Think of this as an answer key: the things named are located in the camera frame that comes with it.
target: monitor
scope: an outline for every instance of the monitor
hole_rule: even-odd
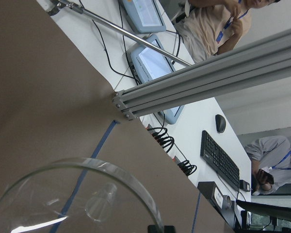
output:
[[[272,216],[291,222],[291,208],[236,200],[241,208],[257,215]]]
[[[163,49],[160,40],[155,34],[151,35],[147,41]],[[145,46],[139,46],[130,53],[129,67],[140,83],[146,83],[175,71],[169,58]],[[166,122],[168,124],[175,124],[182,109],[183,106],[174,107],[164,110],[164,112],[161,111],[158,114],[161,117],[165,114]]]
[[[136,33],[158,33],[166,26],[155,0],[119,0],[126,10],[126,18]]]

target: id badge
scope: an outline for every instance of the id badge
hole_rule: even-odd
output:
[[[218,44],[220,43],[222,37],[223,37],[223,32],[220,31],[220,32],[219,32],[219,35],[218,35],[218,37],[217,37],[217,39],[216,39],[216,42],[217,42]]]

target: touchscreen device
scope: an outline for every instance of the touchscreen device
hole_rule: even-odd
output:
[[[126,18],[136,33],[158,33],[166,31],[155,0],[118,0],[126,11]]]
[[[150,36],[147,41],[163,49],[160,40],[155,34]],[[130,53],[129,67],[140,83],[146,83],[175,71],[169,58],[145,46],[139,46]],[[168,124],[175,124],[182,109],[183,106],[174,107],[164,110],[164,112],[158,112],[158,115],[163,118],[165,114],[165,121]]]

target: blue tape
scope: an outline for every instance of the blue tape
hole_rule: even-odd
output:
[[[93,154],[91,156],[92,159],[95,159],[97,157],[97,155],[99,154],[103,144],[107,140],[110,132],[112,131],[112,129],[114,128],[114,126],[116,124],[118,124],[118,122],[115,121],[115,120],[111,122],[110,126],[107,128],[106,132],[104,133],[104,135],[102,136],[101,140],[99,141],[97,147],[95,148],[95,150],[94,150],[94,152],[93,152]],[[80,188],[80,186],[82,184],[82,181],[84,180],[84,178],[86,176],[86,173],[87,173],[87,170],[83,170],[82,171],[81,175],[78,178],[77,184],[76,184],[75,188],[73,189],[73,192],[72,192],[71,196],[69,197],[69,199],[67,200],[66,204],[62,208],[60,214],[58,215],[58,218],[64,217],[67,214],[67,212],[68,212],[68,210],[69,210],[69,208],[70,208],[70,206],[71,206],[71,204],[73,202],[73,199],[75,198],[76,194],[78,193],[79,188]],[[57,232],[57,230],[58,230],[58,228],[59,228],[61,223],[62,222],[55,223],[52,226],[52,228],[50,229],[49,233]]]
[[[197,203],[196,203],[196,209],[195,209],[195,215],[194,215],[194,220],[193,220],[193,226],[192,226],[192,233],[194,233],[195,230],[195,223],[196,223],[196,219],[197,219],[197,212],[198,212],[198,206],[199,206],[199,200],[200,200],[200,192],[198,194],[198,198],[197,198]]]

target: metal rod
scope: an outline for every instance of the metal rod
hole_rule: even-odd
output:
[[[185,66],[185,67],[188,67],[190,66],[191,64],[190,63],[187,63],[186,61],[183,61],[182,59],[176,57],[175,55],[169,53],[169,52],[166,52],[165,50],[162,50],[161,48],[158,48],[156,47],[155,45],[152,45],[151,43],[147,42],[146,40],[143,40],[141,38],[139,38],[138,36],[134,35],[133,33],[130,33],[128,31],[126,31],[125,29],[117,26],[116,24],[108,21],[107,19],[104,19],[103,17],[100,17],[99,15],[93,13],[93,12],[90,12],[88,10],[86,10],[85,8],[83,7],[80,7],[79,5],[73,3],[73,2],[69,2],[67,0],[58,0],[60,3],[62,4],[65,4],[67,7],[69,7],[71,10],[79,13],[79,14],[84,14],[86,16],[89,16],[90,18],[92,18],[94,21],[106,26],[107,28],[110,28],[112,30],[114,30],[115,32],[117,33],[120,33],[121,35],[124,35],[136,42],[138,42],[139,44],[142,44],[146,47],[149,47],[153,50],[155,50],[156,52],[159,52],[160,54],[172,59],[173,61],[175,62],[178,62],[179,64]]]

